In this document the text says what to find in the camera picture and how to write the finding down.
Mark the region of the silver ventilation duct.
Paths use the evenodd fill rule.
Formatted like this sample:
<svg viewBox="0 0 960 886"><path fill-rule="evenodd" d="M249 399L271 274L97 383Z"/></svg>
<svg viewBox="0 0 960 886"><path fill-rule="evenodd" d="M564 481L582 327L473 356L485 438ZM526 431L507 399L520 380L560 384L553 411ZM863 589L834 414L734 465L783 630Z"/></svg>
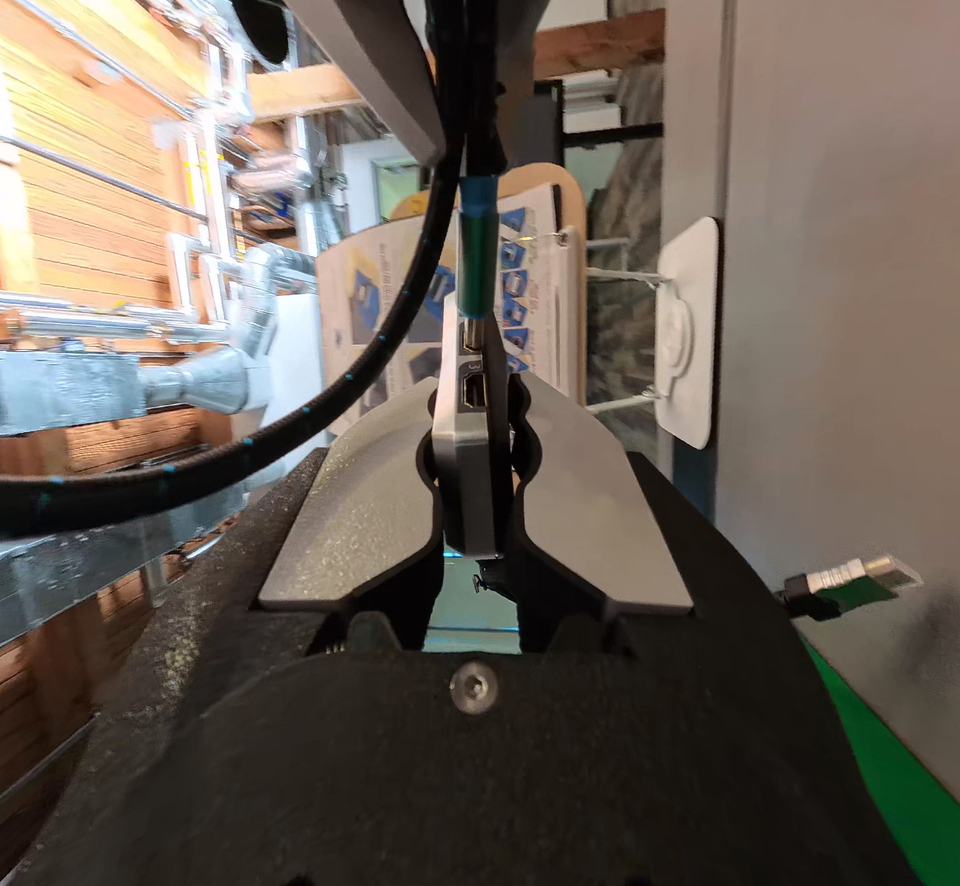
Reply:
<svg viewBox="0 0 960 886"><path fill-rule="evenodd" d="M241 259L167 237L171 308L113 312L2 292L3 437L141 419L187 406L232 416L274 396L284 296L316 293L317 258L261 242Z"/></svg>

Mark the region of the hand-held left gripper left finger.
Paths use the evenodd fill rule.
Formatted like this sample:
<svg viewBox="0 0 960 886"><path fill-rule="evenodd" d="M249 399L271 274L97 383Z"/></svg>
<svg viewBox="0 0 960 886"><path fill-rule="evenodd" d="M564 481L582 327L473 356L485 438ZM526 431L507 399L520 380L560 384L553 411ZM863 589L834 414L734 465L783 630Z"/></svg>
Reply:
<svg viewBox="0 0 960 886"><path fill-rule="evenodd" d="M440 537L426 449L428 377L360 417L326 454L259 594L271 612L327 612L399 574Z"/></svg>

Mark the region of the white stand base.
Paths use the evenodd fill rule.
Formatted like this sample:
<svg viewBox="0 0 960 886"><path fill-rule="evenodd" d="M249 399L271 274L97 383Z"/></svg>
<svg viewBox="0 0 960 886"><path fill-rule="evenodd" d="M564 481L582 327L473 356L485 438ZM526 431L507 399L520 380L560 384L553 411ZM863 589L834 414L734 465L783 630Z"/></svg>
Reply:
<svg viewBox="0 0 960 886"><path fill-rule="evenodd" d="M707 447L713 427L715 335L721 228L702 217L665 244L655 268L654 414L690 448Z"/></svg>

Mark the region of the green plastic bin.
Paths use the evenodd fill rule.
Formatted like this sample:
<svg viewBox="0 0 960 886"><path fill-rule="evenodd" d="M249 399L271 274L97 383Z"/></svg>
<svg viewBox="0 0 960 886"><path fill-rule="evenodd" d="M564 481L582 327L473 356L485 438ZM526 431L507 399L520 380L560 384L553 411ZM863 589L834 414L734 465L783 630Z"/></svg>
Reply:
<svg viewBox="0 0 960 886"><path fill-rule="evenodd" d="M786 619L755 685L782 761L810 797L820 851L855 883L959 883L958 802Z"/></svg>

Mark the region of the instruction sheet on stand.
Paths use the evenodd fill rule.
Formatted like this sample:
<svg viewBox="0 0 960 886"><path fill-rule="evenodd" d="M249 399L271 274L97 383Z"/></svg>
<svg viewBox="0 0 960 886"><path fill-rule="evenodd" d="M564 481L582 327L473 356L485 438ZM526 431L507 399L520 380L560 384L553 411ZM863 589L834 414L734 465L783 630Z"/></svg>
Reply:
<svg viewBox="0 0 960 886"><path fill-rule="evenodd" d="M501 179L493 313L510 373L530 372L585 403L586 243L582 194L562 168L520 167ZM447 298L455 294L460 221L450 220L438 266L407 337L362 399L372 409L438 377Z"/></svg>

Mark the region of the printed instruction sheet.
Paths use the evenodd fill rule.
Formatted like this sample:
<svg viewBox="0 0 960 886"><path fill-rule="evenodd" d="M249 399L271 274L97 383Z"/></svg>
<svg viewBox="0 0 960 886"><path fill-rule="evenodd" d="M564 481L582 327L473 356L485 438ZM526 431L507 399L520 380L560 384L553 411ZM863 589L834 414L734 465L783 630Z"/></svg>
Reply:
<svg viewBox="0 0 960 886"><path fill-rule="evenodd" d="M318 257L322 363L326 379L334 380L345 374L367 345L378 339L386 315L401 292L423 225L423 217L384 223L351 236ZM390 400L362 409L364 396L384 371L332 424L335 434L343 434L368 412Z"/></svg>

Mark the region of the silver port hub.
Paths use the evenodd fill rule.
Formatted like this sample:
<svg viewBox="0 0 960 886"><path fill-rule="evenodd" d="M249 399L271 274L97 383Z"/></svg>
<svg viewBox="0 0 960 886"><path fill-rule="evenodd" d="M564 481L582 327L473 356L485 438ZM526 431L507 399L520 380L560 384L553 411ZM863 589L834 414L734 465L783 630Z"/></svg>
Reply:
<svg viewBox="0 0 960 886"><path fill-rule="evenodd" d="M431 446L446 543L467 559L506 550L514 497L509 372L498 322L443 305Z"/></svg>

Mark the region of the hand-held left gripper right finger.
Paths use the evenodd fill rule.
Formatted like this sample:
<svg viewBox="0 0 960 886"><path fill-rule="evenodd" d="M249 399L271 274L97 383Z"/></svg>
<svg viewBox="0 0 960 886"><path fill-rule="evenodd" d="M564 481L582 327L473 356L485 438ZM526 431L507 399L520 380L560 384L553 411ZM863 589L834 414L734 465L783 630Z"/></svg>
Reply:
<svg viewBox="0 0 960 886"><path fill-rule="evenodd" d="M535 375L512 376L516 533L600 616L685 616L693 602L623 446Z"/></svg>

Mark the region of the braided hdmi cable green plugs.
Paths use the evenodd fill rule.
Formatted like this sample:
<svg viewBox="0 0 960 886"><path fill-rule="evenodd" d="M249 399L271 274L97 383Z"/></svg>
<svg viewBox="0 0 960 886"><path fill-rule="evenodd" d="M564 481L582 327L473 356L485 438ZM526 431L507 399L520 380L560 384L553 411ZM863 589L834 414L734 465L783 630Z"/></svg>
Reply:
<svg viewBox="0 0 960 886"><path fill-rule="evenodd" d="M498 179L506 163L497 125L497 1L425 0L437 64L427 100L439 116L442 156L402 288L384 325L345 374L299 412L182 463L63 480L4 475L2 539L103 527L179 507L261 472L328 428L362 397L406 337L437 266L455 184L463 234L458 311L473 321L493 311Z"/></svg>

